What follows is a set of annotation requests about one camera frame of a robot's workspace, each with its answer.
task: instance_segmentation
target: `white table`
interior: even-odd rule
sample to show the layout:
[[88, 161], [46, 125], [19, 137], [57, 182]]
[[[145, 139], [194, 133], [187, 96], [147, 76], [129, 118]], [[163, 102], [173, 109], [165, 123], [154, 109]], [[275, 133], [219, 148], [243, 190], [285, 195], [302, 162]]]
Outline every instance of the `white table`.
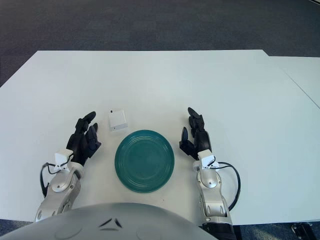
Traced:
[[271, 56], [320, 108], [320, 57]]
[[[320, 110], [262, 50], [38, 51], [0, 88], [0, 218], [34, 220], [42, 164], [96, 111], [102, 146], [73, 207], [145, 203], [200, 224], [193, 159], [179, 149], [189, 106], [203, 114], [217, 160], [241, 176], [235, 225], [320, 219]], [[109, 131], [114, 108], [128, 129]], [[175, 156], [168, 183], [147, 194], [124, 187], [114, 168], [119, 143], [140, 129], [165, 136]], [[220, 174], [231, 203], [235, 175]]]

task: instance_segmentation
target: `gray carpet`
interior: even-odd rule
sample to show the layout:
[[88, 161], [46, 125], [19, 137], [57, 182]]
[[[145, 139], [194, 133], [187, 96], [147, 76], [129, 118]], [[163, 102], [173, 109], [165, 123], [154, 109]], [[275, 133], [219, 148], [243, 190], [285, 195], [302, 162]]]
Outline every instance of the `gray carpet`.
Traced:
[[320, 57], [319, 23], [308, 0], [0, 0], [0, 86], [37, 50]]

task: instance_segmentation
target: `green ceramic plate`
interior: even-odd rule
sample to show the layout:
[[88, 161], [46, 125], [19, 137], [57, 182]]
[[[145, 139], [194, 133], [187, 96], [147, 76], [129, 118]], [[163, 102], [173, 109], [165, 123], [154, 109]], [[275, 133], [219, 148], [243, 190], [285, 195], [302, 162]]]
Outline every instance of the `green ceramic plate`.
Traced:
[[120, 143], [114, 166], [119, 179], [128, 189], [150, 193], [169, 180], [175, 157], [169, 142], [162, 135], [155, 131], [139, 130]]

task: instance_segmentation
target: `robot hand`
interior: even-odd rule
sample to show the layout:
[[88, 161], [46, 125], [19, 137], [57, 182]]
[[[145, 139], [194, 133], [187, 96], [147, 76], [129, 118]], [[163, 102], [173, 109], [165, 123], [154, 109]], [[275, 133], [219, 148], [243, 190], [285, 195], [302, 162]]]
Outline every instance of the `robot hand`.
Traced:
[[[95, 116], [96, 113], [93, 111], [80, 118], [66, 148], [55, 153], [55, 164], [46, 163], [42, 166], [40, 183], [45, 199], [35, 216], [36, 222], [71, 209], [80, 192], [80, 178], [84, 176], [86, 160], [101, 146], [97, 138], [98, 124], [89, 127]], [[45, 167], [50, 174], [55, 175], [47, 186], [44, 185], [42, 175]]]
[[97, 137], [98, 124], [95, 123], [89, 127], [89, 124], [95, 116], [96, 112], [93, 111], [84, 118], [79, 118], [75, 125], [75, 132], [71, 135], [66, 145], [66, 149], [73, 151], [73, 158], [71, 161], [79, 163], [82, 166], [85, 165], [86, 160], [91, 158], [101, 146]]
[[[212, 154], [209, 134], [205, 131], [205, 123], [202, 115], [196, 113], [192, 108], [188, 108], [189, 124], [191, 134], [194, 137], [194, 143], [188, 140], [188, 131], [185, 127], [182, 129], [180, 149], [187, 155], [191, 155], [196, 161], [193, 163], [193, 169], [196, 171], [196, 183], [200, 192], [200, 204], [202, 209], [202, 228], [219, 240], [235, 240], [229, 209], [224, 196], [221, 193], [222, 179], [216, 172], [219, 167], [216, 157]], [[227, 167], [232, 167], [238, 177], [240, 187], [240, 177], [237, 170], [226, 162]]]

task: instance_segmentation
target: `black cable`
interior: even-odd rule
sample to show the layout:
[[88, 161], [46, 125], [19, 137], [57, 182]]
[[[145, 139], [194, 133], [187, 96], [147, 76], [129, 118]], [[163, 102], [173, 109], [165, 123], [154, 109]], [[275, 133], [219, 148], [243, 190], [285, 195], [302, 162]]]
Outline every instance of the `black cable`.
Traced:
[[227, 162], [224, 162], [224, 161], [219, 161], [218, 163], [219, 163], [219, 164], [225, 164], [226, 166], [210, 167], [210, 168], [211, 168], [211, 169], [232, 168], [232, 169], [234, 170], [235, 174], [236, 174], [236, 179], [237, 179], [237, 181], [238, 181], [238, 189], [237, 189], [237, 191], [236, 191], [236, 194], [235, 194], [235, 197], [234, 197], [233, 202], [232, 202], [231, 205], [229, 206], [229, 211], [231, 211], [231, 210], [235, 207], [235, 205], [236, 205], [236, 203], [237, 203], [237, 201], [238, 201], [238, 199], [239, 199], [240, 190], [241, 190], [240, 175], [239, 175], [237, 169], [236, 169], [234, 166], [232, 166], [230, 163], [227, 163]]
[[43, 194], [44, 197], [47, 196], [48, 186], [49, 186], [49, 183], [46, 186], [45, 186], [45, 183], [44, 183], [44, 177], [43, 177], [44, 168], [47, 167], [49, 174], [52, 174], [52, 175], [56, 174], [56, 173], [58, 173], [60, 171], [60, 170], [58, 170], [56, 172], [51, 172], [49, 166], [54, 167], [56, 165], [46, 162], [44, 165], [42, 165], [42, 168], [41, 168], [41, 171], [40, 171], [40, 185], [41, 185], [41, 190], [42, 190], [42, 194]]
[[51, 175], [53, 175], [53, 174], [56, 174], [56, 173], [60, 172], [60, 170], [58, 170], [58, 171], [56, 171], [56, 172], [51, 172], [51, 171], [50, 171], [49, 166], [53, 166], [53, 167], [55, 167], [55, 166], [56, 166], [56, 165], [54, 165], [54, 164], [52, 164], [52, 163], [46, 163], [46, 166], [48, 167], [48, 172], [49, 172]]
[[210, 165], [211, 165], [211, 164], [214, 164], [214, 162], [216, 161], [216, 156], [213, 155], [213, 157], [214, 157], [213, 162], [210, 162], [210, 163], [207, 165], [208, 167], [210, 167]]
[[42, 168], [41, 168], [41, 171], [40, 171], [40, 185], [41, 185], [41, 190], [42, 190], [42, 194], [44, 197], [47, 196], [47, 192], [48, 192], [48, 186], [49, 186], [49, 183], [45, 186], [44, 184], [44, 177], [42, 175], [42, 172], [44, 171], [44, 168], [48, 165], [48, 163], [45, 163]]

